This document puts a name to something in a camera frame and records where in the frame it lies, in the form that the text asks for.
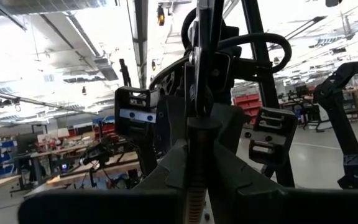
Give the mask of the grey ceiling pipe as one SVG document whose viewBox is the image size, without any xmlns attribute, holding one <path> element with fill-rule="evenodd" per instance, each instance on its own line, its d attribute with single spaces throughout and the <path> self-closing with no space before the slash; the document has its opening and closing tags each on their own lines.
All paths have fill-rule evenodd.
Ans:
<svg viewBox="0 0 358 224">
<path fill-rule="evenodd" d="M 67 107 L 67 106 L 47 103 L 47 102 L 44 102 L 44 101 L 32 100 L 30 98 L 16 96 L 16 95 L 10 95 L 10 94 L 7 94 L 7 93 L 0 93 L 0 98 L 5 98 L 5 99 L 8 99 L 8 100 L 22 101 L 24 103 L 30 103 L 30 104 L 33 104 L 33 105 L 48 106 L 48 107 L 52 107 L 52 108 L 58 108 L 60 110 L 74 111 L 76 113 L 98 115 L 98 113 L 92 113 L 92 112 L 89 112 L 89 111 L 78 110 L 78 109 L 70 108 L 70 107 Z"/>
</svg>

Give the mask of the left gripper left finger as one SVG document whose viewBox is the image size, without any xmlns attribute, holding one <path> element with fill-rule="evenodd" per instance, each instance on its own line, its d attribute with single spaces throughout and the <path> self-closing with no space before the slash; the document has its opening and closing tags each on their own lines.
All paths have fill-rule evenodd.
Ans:
<svg viewBox="0 0 358 224">
<path fill-rule="evenodd" d="M 184 224 L 188 143 L 178 140 L 130 190 L 50 190 L 21 203 L 19 224 Z"/>
</svg>

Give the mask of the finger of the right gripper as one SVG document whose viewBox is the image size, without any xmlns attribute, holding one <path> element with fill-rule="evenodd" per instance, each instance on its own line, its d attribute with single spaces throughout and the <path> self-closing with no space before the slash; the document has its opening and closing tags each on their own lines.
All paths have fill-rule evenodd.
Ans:
<svg viewBox="0 0 358 224">
<path fill-rule="evenodd" d="M 250 121 L 250 116 L 239 106 L 220 103 L 213 105 L 211 115 L 222 122 L 218 142 L 236 155 L 243 126 Z"/>
<path fill-rule="evenodd" d="M 157 105 L 155 147 L 165 154 L 154 173 L 185 174 L 188 155 L 185 101 L 175 96 L 162 96 Z"/>
</svg>

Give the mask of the wooden workbench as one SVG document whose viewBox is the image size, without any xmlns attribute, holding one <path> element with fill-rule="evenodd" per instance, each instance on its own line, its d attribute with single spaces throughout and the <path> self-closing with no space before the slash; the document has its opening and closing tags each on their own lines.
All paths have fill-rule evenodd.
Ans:
<svg viewBox="0 0 358 224">
<path fill-rule="evenodd" d="M 79 166 L 73 172 L 53 177 L 24 195 L 24 199 L 44 191 L 62 189 L 67 185 L 80 185 L 86 180 L 90 180 L 90 178 L 97 179 L 100 177 L 106 177 L 107 174 L 116 175 L 139 168 L 140 164 L 137 154 L 135 152 L 127 152 L 125 154 L 110 157 L 106 167 L 104 168 L 100 165 L 88 164 L 85 166 Z"/>
</svg>

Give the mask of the black screw clamp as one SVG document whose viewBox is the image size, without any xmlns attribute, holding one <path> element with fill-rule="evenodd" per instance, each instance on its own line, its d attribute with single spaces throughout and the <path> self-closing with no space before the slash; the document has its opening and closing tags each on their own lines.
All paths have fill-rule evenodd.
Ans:
<svg viewBox="0 0 358 224">
<path fill-rule="evenodd" d="M 188 62 L 194 72 L 185 75 L 187 161 L 183 224 L 199 224 L 215 165 L 214 145 L 222 124 L 211 116 L 214 100 L 208 78 L 221 35 L 223 5 L 224 0 L 197 0 L 193 51 Z"/>
</svg>

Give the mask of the red storage bins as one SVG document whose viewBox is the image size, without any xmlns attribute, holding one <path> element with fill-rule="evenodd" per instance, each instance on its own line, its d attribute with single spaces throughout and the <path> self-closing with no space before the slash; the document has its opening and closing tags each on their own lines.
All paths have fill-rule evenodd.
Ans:
<svg viewBox="0 0 358 224">
<path fill-rule="evenodd" d="M 262 106 L 258 93 L 235 96 L 234 104 L 243 109 L 244 113 L 250 116 L 250 124 L 254 124 L 258 112 Z"/>
</svg>

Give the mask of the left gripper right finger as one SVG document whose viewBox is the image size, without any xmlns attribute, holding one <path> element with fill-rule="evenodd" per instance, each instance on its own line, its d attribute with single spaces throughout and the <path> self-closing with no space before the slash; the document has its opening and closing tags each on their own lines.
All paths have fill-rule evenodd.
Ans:
<svg viewBox="0 0 358 224">
<path fill-rule="evenodd" d="M 218 142 L 211 168 L 215 224 L 358 224 L 358 190 L 283 187 Z"/>
</svg>

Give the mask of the black angled rig strut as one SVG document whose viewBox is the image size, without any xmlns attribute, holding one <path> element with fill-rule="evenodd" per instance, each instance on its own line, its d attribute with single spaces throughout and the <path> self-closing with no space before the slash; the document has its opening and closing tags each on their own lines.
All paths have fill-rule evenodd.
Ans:
<svg viewBox="0 0 358 224">
<path fill-rule="evenodd" d="M 358 141 L 344 111 L 343 88 L 358 74 L 358 61 L 347 62 L 314 89 L 314 99 L 327 112 L 343 154 L 342 189 L 358 189 Z"/>
</svg>

